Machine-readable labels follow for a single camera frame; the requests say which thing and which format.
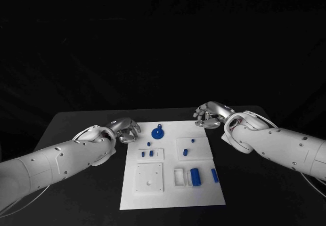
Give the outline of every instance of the black background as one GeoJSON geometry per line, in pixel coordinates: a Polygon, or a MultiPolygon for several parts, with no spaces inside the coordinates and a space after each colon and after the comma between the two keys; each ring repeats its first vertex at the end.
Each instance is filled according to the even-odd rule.
{"type": "Polygon", "coordinates": [[[3,160],[32,152],[58,112],[259,105],[319,138],[325,4],[100,1],[2,5],[3,160]]]}

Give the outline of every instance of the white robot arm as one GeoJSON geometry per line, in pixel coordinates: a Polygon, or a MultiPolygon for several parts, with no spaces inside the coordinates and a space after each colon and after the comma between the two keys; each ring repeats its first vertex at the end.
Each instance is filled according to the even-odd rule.
{"type": "Polygon", "coordinates": [[[0,214],[31,193],[65,180],[116,153],[116,140],[134,142],[142,132],[130,118],[94,125],[71,141],[0,163],[0,214]]]}
{"type": "Polygon", "coordinates": [[[237,113],[214,101],[196,109],[194,117],[198,117],[196,125],[208,129],[225,124],[222,139],[238,151],[251,153],[256,150],[264,158],[292,170],[326,179],[325,140],[287,129],[270,128],[253,112],[237,113]]]}

